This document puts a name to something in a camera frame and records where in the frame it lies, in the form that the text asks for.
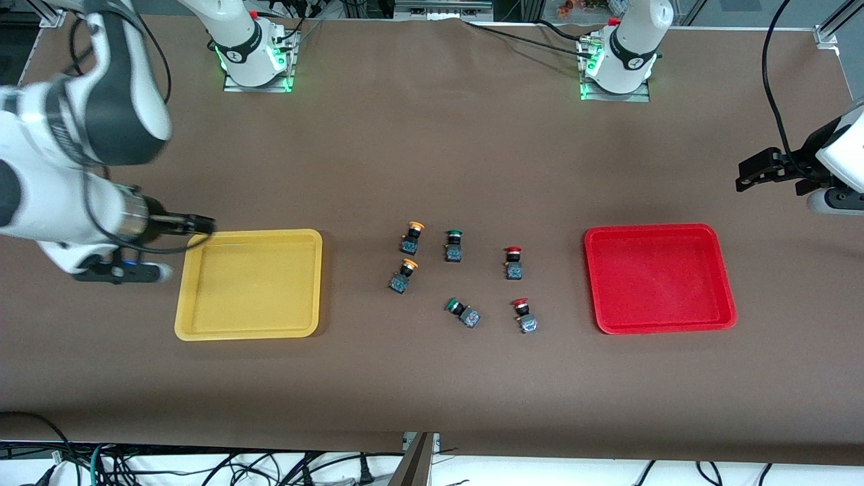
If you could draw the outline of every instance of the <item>wire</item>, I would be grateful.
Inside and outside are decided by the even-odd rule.
[[[55,425],[54,422],[46,419],[45,417],[42,417],[40,414],[32,413],[32,412],[17,412],[14,410],[8,410],[5,412],[0,412],[0,419],[2,419],[3,417],[26,417],[28,419],[39,420],[43,424],[47,425],[48,428],[50,428],[52,431],[54,431],[55,434],[57,434],[57,437],[59,437],[60,440],[63,442],[63,445],[66,446],[66,450],[69,452],[70,458],[75,459],[75,458],[79,457],[78,453],[76,453],[75,450],[72,448],[72,443],[69,442],[69,439],[63,434],[63,432],[60,430],[60,428],[57,425]]]
[[[288,474],[286,474],[285,477],[283,477],[282,481],[280,481],[277,486],[285,486],[286,484],[288,484],[288,481],[293,479],[294,476],[296,476],[297,473],[299,473],[303,469],[304,466],[309,466],[312,463],[312,461],[314,461],[315,459],[317,459],[318,457],[321,457],[323,455],[324,455],[323,452],[312,452],[312,453],[308,453],[305,456],[303,456],[303,459],[300,459],[300,461],[298,461],[297,464],[294,464],[294,467],[292,467],[291,470],[288,471]]]
[[[345,461],[352,461],[354,459],[360,459],[361,456],[362,457],[382,457],[382,456],[402,457],[403,454],[395,454],[392,452],[373,452],[373,453],[369,453],[369,454],[362,454],[362,455],[356,454],[353,456],[340,457],[339,459],[334,459],[334,460],[330,461],[329,463],[324,463],[324,464],[321,464],[319,466],[315,466],[314,468],[309,470],[309,475],[311,476],[312,473],[316,472],[317,470],[322,470],[322,469],[329,467],[329,466],[332,466],[334,464],[344,463]],[[291,486],[296,486],[299,482],[300,482],[300,479],[291,483]]]
[[[522,3],[522,0],[516,0],[516,2],[513,4],[513,6],[510,7],[509,10],[507,10],[507,13],[504,14],[503,17],[501,17],[501,20],[499,20],[499,22],[503,22],[503,21],[507,20],[507,17],[509,17],[510,15],[512,15],[512,13],[516,11],[516,8],[517,8],[521,3]]]
[[[291,37],[292,35],[296,34],[297,31],[299,31],[300,28],[303,26],[304,20],[306,20],[306,17],[301,17],[300,22],[297,23],[297,26],[294,27],[290,32],[288,32],[288,34],[285,34],[282,37],[278,37],[276,39],[276,42],[282,42],[282,41],[288,39],[289,37]]]
[[[102,445],[93,449],[93,454],[90,456],[90,486],[98,486],[96,481],[96,463],[99,462],[99,451],[102,450]]]
[[[565,39],[567,39],[567,40],[569,40],[569,41],[576,41],[576,42],[579,41],[579,37],[578,37],[578,36],[576,36],[576,35],[570,35],[570,34],[568,34],[567,32],[564,32],[563,30],[561,30],[561,29],[559,29],[558,27],[556,27],[555,24],[553,24],[552,22],[545,21],[544,19],[541,18],[541,19],[537,19],[537,20],[535,21],[535,23],[539,23],[539,24],[541,24],[541,25],[545,25],[546,27],[552,29],[552,32],[555,32],[555,33],[558,34],[559,36],[561,36],[561,37],[563,37],[563,38],[565,38]]]
[[[570,49],[559,48],[559,47],[553,46],[551,44],[544,44],[542,42],[533,41],[532,39],[526,39],[524,37],[519,37],[518,35],[513,35],[513,34],[510,34],[507,32],[502,32],[500,30],[489,29],[488,27],[485,27],[483,25],[478,25],[476,23],[470,23],[470,22],[466,22],[466,23],[468,25],[470,25],[471,27],[474,27],[475,29],[485,30],[486,32],[491,32],[493,34],[503,35],[504,37],[510,37],[511,39],[516,39],[517,41],[528,42],[529,44],[534,44],[535,46],[540,46],[542,48],[548,48],[548,49],[552,49],[554,51],[563,52],[566,54],[572,54],[576,57],[584,57],[584,58],[590,58],[591,57],[591,54],[589,54],[589,53],[581,53],[581,52],[571,51]]]
[[[771,470],[771,467],[774,464],[768,463],[765,465],[765,468],[762,469],[762,473],[759,474],[759,486],[765,486],[765,476],[768,476],[768,471]]]
[[[648,473],[651,472],[651,468],[654,467],[657,461],[648,461],[648,465],[645,466],[645,469],[642,470],[642,476],[639,477],[639,480],[633,483],[633,486],[642,486],[645,484],[645,479],[648,477]]]
[[[309,30],[309,32],[306,33],[306,35],[304,35],[303,37],[300,38],[299,41],[297,41],[297,47],[300,47],[300,44],[302,44],[303,41],[307,40],[309,38],[309,36],[312,35],[313,32],[315,32],[315,29],[318,29],[318,26],[320,26],[323,23],[324,23],[324,19],[315,19],[315,25],[312,26],[312,28]]]
[[[156,50],[159,51],[159,57],[162,58],[162,65],[165,66],[165,77],[167,78],[166,81],[168,86],[165,88],[165,96],[162,97],[162,101],[167,105],[168,101],[171,99],[171,67],[168,65],[168,58],[165,57],[165,51],[162,50],[162,46],[159,45],[159,41],[156,40],[156,36],[153,35],[150,27],[148,27],[143,17],[141,17],[141,14],[138,14],[138,20],[141,21],[141,25],[144,27],[144,30],[147,31],[147,36],[149,36],[153,45],[156,46]]]
[[[87,218],[90,219],[90,222],[96,227],[97,231],[99,231],[114,245],[129,248],[130,250],[135,250],[136,252],[141,253],[150,253],[154,255],[174,255],[177,253],[185,253],[189,250],[197,248],[198,246],[204,245],[213,237],[213,234],[210,233],[205,235],[205,237],[201,240],[198,240],[191,245],[178,246],[175,248],[150,248],[149,246],[137,245],[135,243],[120,238],[119,236],[108,231],[101,224],[99,224],[96,219],[96,214],[93,213],[93,208],[91,205],[92,201],[90,197],[90,174],[91,173],[88,170],[81,170],[81,192],[84,196],[84,210],[87,212]]]
[[[786,156],[789,157],[789,162],[795,170],[804,176],[804,178],[813,182],[819,182],[812,174],[804,172],[804,170],[798,166],[798,162],[792,155],[792,150],[789,147],[789,138],[786,136],[786,129],[783,126],[783,117],[780,116],[780,110],[777,108],[777,101],[774,100],[774,93],[771,91],[771,83],[768,80],[768,47],[771,45],[771,38],[774,36],[774,29],[777,27],[777,22],[780,20],[780,16],[783,15],[783,11],[786,10],[786,5],[788,5],[790,1],[791,0],[783,0],[783,3],[781,3],[777,8],[777,13],[774,14],[774,18],[771,20],[771,25],[768,26],[768,33],[765,36],[765,45],[762,47],[762,86],[765,87],[765,95],[768,97],[768,105],[771,106],[771,111],[774,113],[774,120],[777,122],[777,130],[780,132],[780,141],[783,142],[783,150],[786,153]]]
[[[715,481],[705,474],[705,471],[702,470],[702,461],[696,461],[696,470],[699,471],[699,475],[702,476],[702,479],[708,481],[714,486],[723,486],[723,478],[720,476],[720,470],[717,469],[717,464],[714,464],[714,461],[708,461],[708,464],[711,464],[711,469],[713,469],[714,473],[717,475],[717,480]]]
[[[75,53],[75,35],[82,22],[84,22],[84,19],[81,17],[75,17],[75,22],[73,22],[72,28],[69,29],[69,57],[72,59],[72,65],[63,70],[64,73],[68,73],[70,70],[74,69],[78,76],[84,74],[84,72],[81,71],[81,66],[79,64],[93,52],[93,46],[90,46],[87,51],[81,55],[81,57],[78,57]]]

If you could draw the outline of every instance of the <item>red tray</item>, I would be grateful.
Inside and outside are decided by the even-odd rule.
[[[729,329],[738,314],[717,233],[704,224],[585,234],[597,325],[607,334]]]

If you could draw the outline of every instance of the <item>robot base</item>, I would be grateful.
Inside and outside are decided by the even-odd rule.
[[[576,51],[589,53],[594,56],[593,59],[579,58],[579,93],[581,99],[593,99],[597,101],[629,101],[636,103],[647,103],[651,101],[648,93],[648,80],[642,81],[639,88],[631,93],[617,94],[600,87],[597,81],[589,77],[586,71],[592,62],[596,62],[595,58],[602,57],[601,50],[602,38],[600,31],[592,32],[589,35],[584,35],[576,42]]]
[[[277,28],[281,29],[284,34],[284,27],[277,24]],[[300,50],[301,33],[295,32],[285,39],[284,47],[287,50],[284,57],[279,56],[277,59],[288,65],[284,71],[277,74],[270,82],[261,86],[242,86],[237,81],[233,80],[227,73],[225,75],[225,83],[222,85],[222,91],[227,93],[291,93],[294,90],[294,75],[297,70],[297,53]]]

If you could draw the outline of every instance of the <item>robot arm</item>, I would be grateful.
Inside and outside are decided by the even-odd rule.
[[[288,68],[285,28],[252,18],[243,0],[177,0],[204,23],[222,67],[241,86],[262,86]]]
[[[807,137],[800,150],[784,155],[776,147],[738,164],[738,192],[763,182],[801,179],[798,195],[822,214],[864,215],[864,98],[848,112]]]
[[[96,66],[77,78],[0,86],[0,234],[36,240],[80,280],[161,281],[162,264],[123,261],[160,234],[211,233],[92,167],[151,161],[171,136],[139,19],[128,0],[84,0]],[[106,254],[113,253],[110,261]]]
[[[592,34],[600,38],[602,52],[585,74],[610,93],[636,91],[651,76],[657,47],[674,16],[669,0],[633,0],[620,25]]]

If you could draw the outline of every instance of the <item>table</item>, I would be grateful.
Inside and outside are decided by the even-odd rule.
[[[114,179],[222,230],[321,231],[320,330],[181,342],[178,278],[76,283],[3,238],[0,408],[85,441],[393,451],[402,431],[435,430],[462,454],[864,463],[861,222],[808,212],[790,183],[734,191],[737,163],[779,142],[764,31],[673,29],[651,103],[609,104],[579,100],[567,54],[455,20],[326,22],[293,93],[222,93],[194,18],[148,21],[172,67],[175,135]],[[66,38],[44,33],[27,81],[67,65]],[[850,97],[811,33],[775,42],[799,146]],[[412,220],[427,229],[399,296],[387,282]],[[737,326],[600,333],[585,231],[693,221],[719,234]],[[442,261],[450,227],[465,231],[459,265]],[[520,283],[503,278],[510,245],[524,248]],[[453,296],[481,312],[477,329],[443,309]],[[534,335],[519,334],[517,297]],[[49,437],[11,422],[0,436]]]

